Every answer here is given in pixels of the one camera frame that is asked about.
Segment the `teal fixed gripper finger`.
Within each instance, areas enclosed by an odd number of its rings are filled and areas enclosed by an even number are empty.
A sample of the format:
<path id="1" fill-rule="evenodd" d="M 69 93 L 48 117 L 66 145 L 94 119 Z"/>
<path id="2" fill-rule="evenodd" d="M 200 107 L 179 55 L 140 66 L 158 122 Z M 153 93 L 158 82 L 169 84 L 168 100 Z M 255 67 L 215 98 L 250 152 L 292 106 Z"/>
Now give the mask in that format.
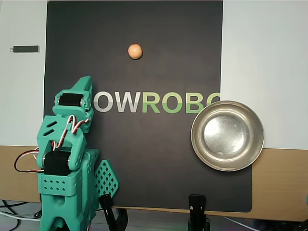
<path id="1" fill-rule="evenodd" d="M 72 87 L 74 93 L 92 93 L 93 81 L 91 76 L 81 77 L 77 83 Z"/>

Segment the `teal moving gripper finger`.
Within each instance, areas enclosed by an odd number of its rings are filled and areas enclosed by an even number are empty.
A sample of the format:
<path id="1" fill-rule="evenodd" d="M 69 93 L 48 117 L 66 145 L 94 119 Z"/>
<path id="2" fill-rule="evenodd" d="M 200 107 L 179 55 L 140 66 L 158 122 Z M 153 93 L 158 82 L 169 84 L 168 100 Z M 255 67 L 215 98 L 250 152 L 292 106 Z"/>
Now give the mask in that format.
<path id="1" fill-rule="evenodd" d="M 83 106 L 86 111 L 89 111 L 92 108 L 92 97 L 93 97 L 93 83 L 90 83 L 86 87 L 83 97 Z"/>

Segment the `teal gripper body with motor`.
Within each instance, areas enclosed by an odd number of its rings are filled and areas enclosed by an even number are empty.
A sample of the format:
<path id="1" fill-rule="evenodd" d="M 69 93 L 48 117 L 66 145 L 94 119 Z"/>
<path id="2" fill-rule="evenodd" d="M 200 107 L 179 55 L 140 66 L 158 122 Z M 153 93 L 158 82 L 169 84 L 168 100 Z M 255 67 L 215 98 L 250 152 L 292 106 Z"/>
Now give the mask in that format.
<path id="1" fill-rule="evenodd" d="M 91 122 L 94 116 L 93 107 L 86 111 L 83 106 L 84 93 L 74 93 L 72 90 L 62 90 L 55 96 L 55 103 L 52 111 L 55 115 L 61 115 L 62 117 L 74 115 L 77 121 L 86 121 L 81 125 L 81 129 L 84 133 L 89 133 Z"/>

